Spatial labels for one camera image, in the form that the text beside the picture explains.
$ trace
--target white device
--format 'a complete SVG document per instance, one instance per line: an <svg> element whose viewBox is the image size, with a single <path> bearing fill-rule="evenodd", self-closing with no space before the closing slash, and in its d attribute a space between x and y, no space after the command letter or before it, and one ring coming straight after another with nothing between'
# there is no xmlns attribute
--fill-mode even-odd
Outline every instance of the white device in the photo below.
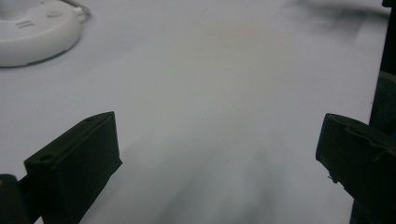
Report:
<svg viewBox="0 0 396 224"><path fill-rule="evenodd" d="M61 1L26 7L21 0L0 0L0 67L37 63L71 49L83 14Z"/></svg>

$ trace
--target white table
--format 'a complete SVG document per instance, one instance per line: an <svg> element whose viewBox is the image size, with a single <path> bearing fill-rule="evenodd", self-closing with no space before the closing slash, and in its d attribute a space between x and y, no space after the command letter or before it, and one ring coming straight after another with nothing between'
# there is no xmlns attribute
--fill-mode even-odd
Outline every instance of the white table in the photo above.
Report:
<svg viewBox="0 0 396 224"><path fill-rule="evenodd" d="M325 113L370 118L380 0L81 2L73 49L0 70L1 173L113 110L124 164L81 223L348 223L315 151Z"/></svg>

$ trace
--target black object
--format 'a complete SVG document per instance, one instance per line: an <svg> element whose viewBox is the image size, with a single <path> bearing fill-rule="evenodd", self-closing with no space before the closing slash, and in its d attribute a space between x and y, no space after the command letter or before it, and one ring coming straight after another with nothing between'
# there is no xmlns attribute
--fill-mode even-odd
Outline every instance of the black object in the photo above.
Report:
<svg viewBox="0 0 396 224"><path fill-rule="evenodd" d="M114 113L84 119L24 164L18 184L0 175L0 223L79 223L122 164Z"/></svg>
<svg viewBox="0 0 396 224"><path fill-rule="evenodd" d="M377 224L396 223L396 141L362 122L327 114L317 160Z"/></svg>

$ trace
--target device button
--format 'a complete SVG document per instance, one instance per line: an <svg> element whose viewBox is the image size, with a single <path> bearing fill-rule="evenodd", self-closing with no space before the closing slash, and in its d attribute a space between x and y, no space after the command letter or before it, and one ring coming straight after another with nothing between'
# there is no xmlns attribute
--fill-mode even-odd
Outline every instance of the device button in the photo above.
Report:
<svg viewBox="0 0 396 224"><path fill-rule="evenodd" d="M47 17L48 18L57 18L57 17L60 17L62 15L63 15L63 13L61 11L58 11L58 10L52 10L49 13L47 13Z"/></svg>

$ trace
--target white plastic base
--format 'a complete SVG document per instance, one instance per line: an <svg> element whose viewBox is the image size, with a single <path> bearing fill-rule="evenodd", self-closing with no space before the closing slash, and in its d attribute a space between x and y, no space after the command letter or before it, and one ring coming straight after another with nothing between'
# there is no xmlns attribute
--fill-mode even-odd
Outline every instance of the white plastic base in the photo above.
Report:
<svg viewBox="0 0 396 224"><path fill-rule="evenodd" d="M23 66L60 54L77 42L81 23L64 2L26 10L17 20L0 19L0 67Z"/></svg>

